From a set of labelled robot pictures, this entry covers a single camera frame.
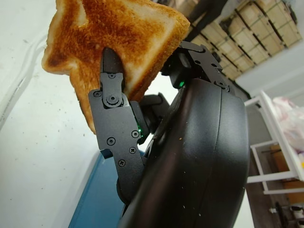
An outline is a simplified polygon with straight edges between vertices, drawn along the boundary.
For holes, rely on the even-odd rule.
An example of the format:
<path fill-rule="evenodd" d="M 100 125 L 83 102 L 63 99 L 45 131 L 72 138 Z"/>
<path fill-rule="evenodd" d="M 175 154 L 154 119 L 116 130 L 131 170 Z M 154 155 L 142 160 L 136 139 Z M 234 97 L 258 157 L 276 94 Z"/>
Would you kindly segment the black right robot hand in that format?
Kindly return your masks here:
<path fill-rule="evenodd" d="M 121 58 L 103 49 L 100 87 L 88 98 L 125 204 L 118 227 L 233 227 L 248 177 L 248 123 L 221 71 L 205 46 L 183 41 L 161 69 L 178 89 L 172 104 L 138 103 L 123 93 Z"/>

